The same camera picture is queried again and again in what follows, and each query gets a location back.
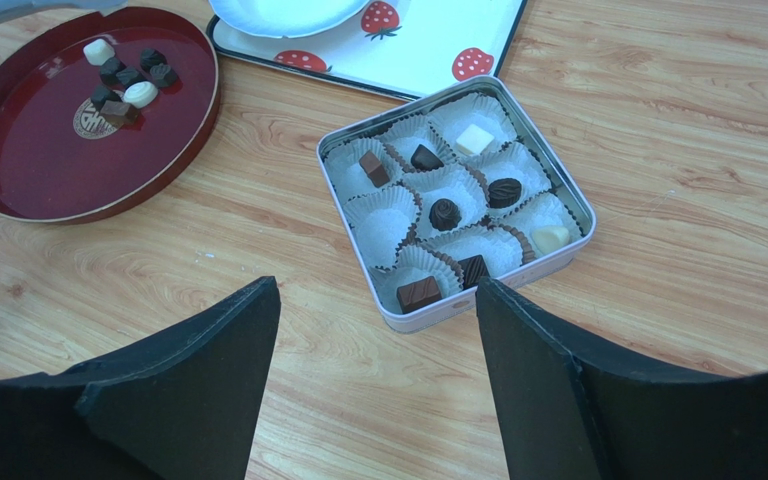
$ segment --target white chocolate square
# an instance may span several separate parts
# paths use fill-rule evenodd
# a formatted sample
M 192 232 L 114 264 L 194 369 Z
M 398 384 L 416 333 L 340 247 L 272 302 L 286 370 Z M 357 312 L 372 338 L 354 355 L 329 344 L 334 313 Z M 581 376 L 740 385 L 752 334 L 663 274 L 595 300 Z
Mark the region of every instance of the white chocolate square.
M 478 155 L 484 152 L 492 141 L 493 135 L 471 123 L 455 140 L 455 146 L 465 155 Z

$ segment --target metal tin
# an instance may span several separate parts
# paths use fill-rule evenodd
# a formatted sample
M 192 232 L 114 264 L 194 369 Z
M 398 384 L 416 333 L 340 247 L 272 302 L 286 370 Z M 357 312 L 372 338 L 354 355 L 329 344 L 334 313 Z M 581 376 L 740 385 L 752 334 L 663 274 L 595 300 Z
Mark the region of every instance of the metal tin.
M 349 236 L 349 240 L 351 241 L 354 253 L 357 256 L 360 265 L 364 265 L 360 250 L 351 233 L 351 228 L 343 213 L 342 206 L 337 199 L 337 194 L 331 184 L 328 172 L 325 170 L 324 158 L 327 156 L 327 153 L 332 148 L 347 141 L 380 135 L 394 122 L 408 115 L 417 113 L 428 114 L 439 105 L 449 103 L 474 92 L 489 95 L 496 98 L 502 104 L 514 124 L 520 142 L 526 147 L 539 153 L 539 161 L 550 177 L 555 194 L 568 209 L 570 209 L 574 217 L 576 217 L 584 234 L 582 238 L 572 242 L 561 250 L 534 260 L 498 277 L 498 279 L 512 288 L 518 288 L 534 282 L 535 280 L 566 267 L 573 261 L 579 250 L 591 241 L 597 228 L 597 216 L 594 213 L 594 208 L 588 200 L 585 199 L 585 195 L 583 195 L 579 186 L 574 182 L 570 173 L 568 173 L 564 164 L 562 164 L 558 155 L 556 155 L 556 152 L 547 142 L 547 139 L 544 138 L 544 135 L 541 134 L 540 130 L 538 130 L 538 127 L 535 126 L 532 119 L 529 118 L 529 115 L 523 110 L 523 107 L 517 102 L 517 99 L 514 98 L 511 91 L 496 77 L 484 75 L 473 77 L 472 79 L 457 83 L 433 95 L 429 95 L 372 118 L 341 128 L 325 135 L 322 140 L 319 141 L 317 148 L 319 165 L 322 168 L 322 173 L 325 176 L 325 179 L 328 181 L 328 188 L 331 191 L 334 204 L 337 206 L 337 211 L 343 221 L 343 226 L 346 229 L 346 233 Z M 473 287 L 407 315 L 396 315 L 382 307 L 375 291 L 375 287 L 372 284 L 372 279 L 369 276 L 369 272 L 365 268 L 363 268 L 363 275 L 366 278 L 366 282 L 375 299 L 375 304 L 381 312 L 381 315 L 384 317 L 384 321 L 390 328 L 399 333 L 417 332 L 474 308 L 476 305 L 476 287 Z

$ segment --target white chocolate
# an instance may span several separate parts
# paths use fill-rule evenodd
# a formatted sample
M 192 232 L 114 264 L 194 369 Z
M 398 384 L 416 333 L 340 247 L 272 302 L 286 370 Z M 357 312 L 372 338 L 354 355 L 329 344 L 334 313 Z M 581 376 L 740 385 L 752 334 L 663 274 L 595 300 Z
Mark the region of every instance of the white chocolate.
M 159 94 L 159 89 L 156 85 L 150 82 L 138 82 L 131 86 L 124 92 L 124 103 L 142 109 L 150 104 L 156 95 Z
M 549 255 L 570 243 L 570 232 L 560 225 L 532 230 L 532 240 L 544 255 Z
M 98 38 L 82 47 L 82 53 L 85 54 L 88 63 L 99 67 L 106 63 L 106 60 L 115 56 L 115 49 L 106 40 Z
M 470 124 L 464 133 L 455 140 L 455 146 L 465 155 L 478 155 L 485 151 L 493 141 L 493 135 Z

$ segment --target white plate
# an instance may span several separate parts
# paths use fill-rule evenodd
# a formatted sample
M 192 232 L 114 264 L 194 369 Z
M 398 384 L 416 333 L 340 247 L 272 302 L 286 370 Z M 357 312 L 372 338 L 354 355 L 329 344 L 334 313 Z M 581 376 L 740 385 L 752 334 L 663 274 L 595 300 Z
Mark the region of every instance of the white plate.
M 257 37 L 298 38 L 324 32 L 372 0 L 209 0 L 228 25 Z

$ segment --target table surface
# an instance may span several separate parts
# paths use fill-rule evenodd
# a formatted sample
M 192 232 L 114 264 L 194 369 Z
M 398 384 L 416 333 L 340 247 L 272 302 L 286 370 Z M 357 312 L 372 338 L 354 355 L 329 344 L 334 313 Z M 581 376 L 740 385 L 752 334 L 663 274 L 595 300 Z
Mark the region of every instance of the table surface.
M 131 2 L 151 3 L 212 14 Z M 81 14 L 0 25 L 0 63 Z M 89 225 L 0 218 L 0 378 L 60 372 L 274 275 L 248 478 L 507 478 L 475 312 L 393 333 L 317 164 L 324 134 L 400 102 L 221 69 L 215 132 L 159 195 Z M 519 291 L 669 362 L 768 370 L 768 0 L 530 0 L 501 78 L 599 218 L 567 269 Z

